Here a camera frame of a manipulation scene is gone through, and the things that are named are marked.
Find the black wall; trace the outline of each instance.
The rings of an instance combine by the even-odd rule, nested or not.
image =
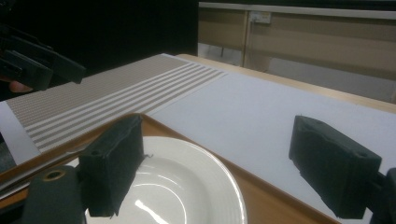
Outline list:
[[[158,53],[197,53],[197,0],[18,0],[2,23],[81,63],[88,76]]]

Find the white paper sheet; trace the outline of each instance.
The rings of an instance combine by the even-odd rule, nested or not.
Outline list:
[[[3,135],[17,165],[38,156],[40,152],[15,117],[7,102],[0,102],[0,133]]]
[[[396,115],[255,77],[230,74],[180,99],[153,118],[263,180],[335,217],[289,160],[294,117],[322,120],[396,166]],[[341,220],[342,223],[368,223]]]

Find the striped mat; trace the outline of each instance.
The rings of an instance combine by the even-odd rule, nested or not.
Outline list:
[[[44,152],[124,114],[150,115],[224,75],[162,54],[7,104]]]

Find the floor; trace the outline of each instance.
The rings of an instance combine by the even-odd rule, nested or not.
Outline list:
[[[241,51],[198,44],[198,56],[240,66]],[[396,104],[396,81],[340,70],[272,59],[266,73]]]

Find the screw hole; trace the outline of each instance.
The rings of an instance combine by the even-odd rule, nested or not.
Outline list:
[[[54,171],[47,173],[44,176],[44,181],[57,180],[57,179],[61,178],[62,176],[64,176],[65,174],[66,174],[66,172],[63,170],[54,170]]]

